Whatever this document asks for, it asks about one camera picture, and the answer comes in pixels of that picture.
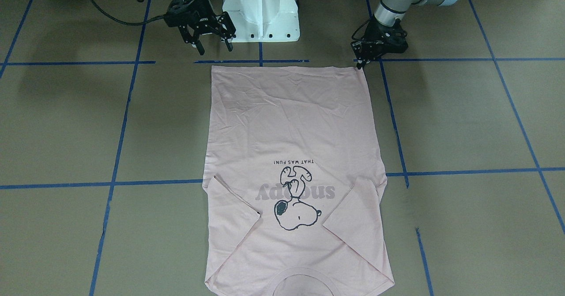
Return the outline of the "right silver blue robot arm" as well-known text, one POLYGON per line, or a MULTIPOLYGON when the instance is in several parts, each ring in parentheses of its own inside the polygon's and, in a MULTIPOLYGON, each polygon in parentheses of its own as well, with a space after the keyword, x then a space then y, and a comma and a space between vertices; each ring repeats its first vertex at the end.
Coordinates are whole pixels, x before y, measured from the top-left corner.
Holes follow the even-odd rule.
POLYGON ((164 20, 168 27, 177 28, 184 43, 196 48, 201 56, 205 53, 200 41, 202 35, 216 35, 226 45, 229 52, 234 49, 232 41, 236 38, 236 27, 228 12, 216 14, 210 0, 171 0, 165 14, 136 23, 119 20, 105 12, 97 4, 94 6, 111 20, 125 26, 143 26, 164 20))

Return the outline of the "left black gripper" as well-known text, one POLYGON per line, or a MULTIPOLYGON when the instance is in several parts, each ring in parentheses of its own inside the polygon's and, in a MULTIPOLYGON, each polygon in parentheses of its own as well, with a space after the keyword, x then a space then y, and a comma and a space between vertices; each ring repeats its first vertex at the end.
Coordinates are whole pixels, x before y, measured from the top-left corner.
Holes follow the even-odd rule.
POLYGON ((375 60, 388 53, 404 53, 408 49, 407 32, 399 18, 393 26, 378 22, 375 17, 366 20, 352 34, 351 48, 356 56, 357 70, 363 70, 368 60, 375 60))

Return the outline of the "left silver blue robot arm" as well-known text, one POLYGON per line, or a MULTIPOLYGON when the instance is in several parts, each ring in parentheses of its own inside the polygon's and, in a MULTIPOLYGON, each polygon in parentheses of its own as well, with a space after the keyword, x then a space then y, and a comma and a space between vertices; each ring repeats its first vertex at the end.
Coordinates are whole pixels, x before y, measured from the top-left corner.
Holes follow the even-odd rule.
POLYGON ((414 6, 450 6, 457 0, 380 0, 376 10, 358 29, 365 28, 363 36, 351 36, 351 48, 357 59, 356 67, 361 70, 367 63, 385 54, 400 54, 408 49, 407 32, 401 26, 408 9, 414 6))

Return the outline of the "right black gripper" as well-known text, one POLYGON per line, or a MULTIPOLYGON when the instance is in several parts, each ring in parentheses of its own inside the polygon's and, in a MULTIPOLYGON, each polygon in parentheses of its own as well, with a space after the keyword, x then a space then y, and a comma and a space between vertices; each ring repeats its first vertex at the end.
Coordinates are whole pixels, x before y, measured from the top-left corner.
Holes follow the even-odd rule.
POLYGON ((226 45, 228 52, 234 50, 234 23, 228 12, 216 14, 210 0, 172 0, 164 15, 169 27, 178 27, 182 40, 204 54, 200 35, 218 35, 226 45))

